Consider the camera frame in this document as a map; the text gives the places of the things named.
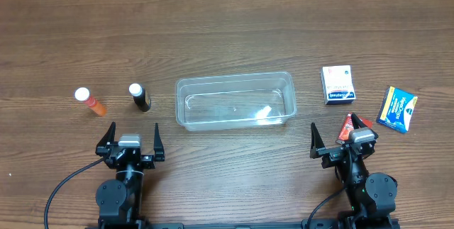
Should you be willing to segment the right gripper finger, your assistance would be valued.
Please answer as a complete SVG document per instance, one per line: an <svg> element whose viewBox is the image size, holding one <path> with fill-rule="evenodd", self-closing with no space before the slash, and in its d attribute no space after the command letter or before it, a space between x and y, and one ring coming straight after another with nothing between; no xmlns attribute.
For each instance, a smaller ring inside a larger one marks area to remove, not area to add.
<svg viewBox="0 0 454 229"><path fill-rule="evenodd" d="M319 151L325 148L323 140L315 123L311 123L311 151Z"/></svg>
<svg viewBox="0 0 454 229"><path fill-rule="evenodd" d="M353 128L355 130L367 127L367 125L355 113L351 113L350 117L351 117Z"/></svg>

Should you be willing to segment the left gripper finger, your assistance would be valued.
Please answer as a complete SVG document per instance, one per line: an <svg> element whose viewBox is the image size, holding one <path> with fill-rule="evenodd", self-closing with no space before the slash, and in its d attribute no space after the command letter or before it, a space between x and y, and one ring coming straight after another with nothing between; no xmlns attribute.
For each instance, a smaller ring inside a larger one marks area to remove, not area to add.
<svg viewBox="0 0 454 229"><path fill-rule="evenodd" d="M109 129L105 133L105 135L100 139L98 144L96 145L97 147L106 147L108 143L112 143L115 139L115 132L116 132L116 123L112 122L111 125L109 126Z"/></svg>
<svg viewBox="0 0 454 229"><path fill-rule="evenodd" d="M155 152L155 155L165 155L165 149L164 149L164 146L162 144L161 137L160 137L158 123L155 123L153 150Z"/></svg>

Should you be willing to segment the red Panadol box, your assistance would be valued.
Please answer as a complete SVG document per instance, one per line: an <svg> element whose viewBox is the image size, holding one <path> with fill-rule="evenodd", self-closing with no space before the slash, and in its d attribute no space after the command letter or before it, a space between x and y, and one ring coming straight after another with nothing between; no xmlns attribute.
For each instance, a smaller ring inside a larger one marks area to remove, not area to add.
<svg viewBox="0 0 454 229"><path fill-rule="evenodd" d="M345 120L343 122L343 126L340 129L340 133L338 135L338 139L336 140L336 143L338 143L339 145L342 145L348 139L350 131L352 131L354 129L351 115L352 115L351 112L349 112L347 114L347 116L345 117ZM369 121L368 119L365 119L365 118L363 118L361 116L358 116L358 118L367 127L371 128L373 126L373 122L372 121Z"/></svg>

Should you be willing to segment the white Hansaplast plaster box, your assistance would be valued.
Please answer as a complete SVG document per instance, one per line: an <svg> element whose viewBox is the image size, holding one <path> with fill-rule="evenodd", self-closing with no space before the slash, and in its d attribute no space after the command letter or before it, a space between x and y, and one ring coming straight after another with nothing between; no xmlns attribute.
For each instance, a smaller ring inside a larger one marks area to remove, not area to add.
<svg viewBox="0 0 454 229"><path fill-rule="evenodd" d="M322 67L321 83L326 105L351 104L356 100L350 65Z"/></svg>

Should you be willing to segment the blue VapoDrops box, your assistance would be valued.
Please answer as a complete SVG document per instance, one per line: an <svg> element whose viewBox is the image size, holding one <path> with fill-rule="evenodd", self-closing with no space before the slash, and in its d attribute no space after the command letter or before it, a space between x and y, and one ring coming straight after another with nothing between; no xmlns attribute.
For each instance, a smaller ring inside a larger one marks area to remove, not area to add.
<svg viewBox="0 0 454 229"><path fill-rule="evenodd" d="M384 93L377 122L400 133L407 133L418 97L390 86Z"/></svg>

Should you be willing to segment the orange tube white cap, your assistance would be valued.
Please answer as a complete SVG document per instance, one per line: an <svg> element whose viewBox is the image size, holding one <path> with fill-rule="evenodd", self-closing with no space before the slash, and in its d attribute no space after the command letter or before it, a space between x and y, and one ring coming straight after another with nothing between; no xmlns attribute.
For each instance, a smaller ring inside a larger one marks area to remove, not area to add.
<svg viewBox="0 0 454 229"><path fill-rule="evenodd" d="M76 100L81 101L87 105L98 116L105 116L107 114L106 108L99 103L99 101L91 95L90 90L86 87L80 87L74 92Z"/></svg>

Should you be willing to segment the dark bottle white cap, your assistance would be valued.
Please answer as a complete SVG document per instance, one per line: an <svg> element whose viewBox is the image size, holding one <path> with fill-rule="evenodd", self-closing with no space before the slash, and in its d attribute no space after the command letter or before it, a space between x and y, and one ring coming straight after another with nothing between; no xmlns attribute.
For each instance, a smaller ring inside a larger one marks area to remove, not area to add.
<svg viewBox="0 0 454 229"><path fill-rule="evenodd" d="M150 110L151 101L150 97L148 96L147 91L138 83L132 83L128 88L131 96L137 107L143 111L147 112Z"/></svg>

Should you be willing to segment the clear plastic container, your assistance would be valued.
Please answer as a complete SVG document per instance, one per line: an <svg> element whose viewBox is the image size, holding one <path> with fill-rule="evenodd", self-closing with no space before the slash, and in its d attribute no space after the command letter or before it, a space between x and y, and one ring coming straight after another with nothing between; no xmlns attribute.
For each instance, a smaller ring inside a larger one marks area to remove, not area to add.
<svg viewBox="0 0 454 229"><path fill-rule="evenodd" d="M180 79L175 114L188 131L284 124L297 114L292 76L263 72Z"/></svg>

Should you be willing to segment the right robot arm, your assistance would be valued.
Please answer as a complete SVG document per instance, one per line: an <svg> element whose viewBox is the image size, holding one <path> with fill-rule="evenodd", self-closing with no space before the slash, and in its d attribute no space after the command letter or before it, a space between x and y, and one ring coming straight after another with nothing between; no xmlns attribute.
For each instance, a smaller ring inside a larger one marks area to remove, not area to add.
<svg viewBox="0 0 454 229"><path fill-rule="evenodd" d="M322 159L324 169L333 167L342 188L324 199L303 220L303 228L399 228L399 221L391 218L395 211L398 183L384 173L369 173L364 159L375 152L379 135L367 127L354 113L353 130L340 147L327 148L315 123L311 124L310 158ZM336 218L315 219L316 212L339 194L346 193L350 210Z"/></svg>

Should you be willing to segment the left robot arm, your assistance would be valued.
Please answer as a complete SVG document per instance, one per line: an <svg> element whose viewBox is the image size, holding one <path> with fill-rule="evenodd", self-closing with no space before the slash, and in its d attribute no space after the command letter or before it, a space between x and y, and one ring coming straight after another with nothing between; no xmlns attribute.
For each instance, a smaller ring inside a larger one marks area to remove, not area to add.
<svg viewBox="0 0 454 229"><path fill-rule="evenodd" d="M99 207L99 228L150 228L141 216L143 177L146 169L165 160L165 151L158 124L154 127L152 155L142 153L139 134L125 134L115 140L116 124L112 123L96 145L95 153L109 169L116 171L114 179L103 182L96 190Z"/></svg>

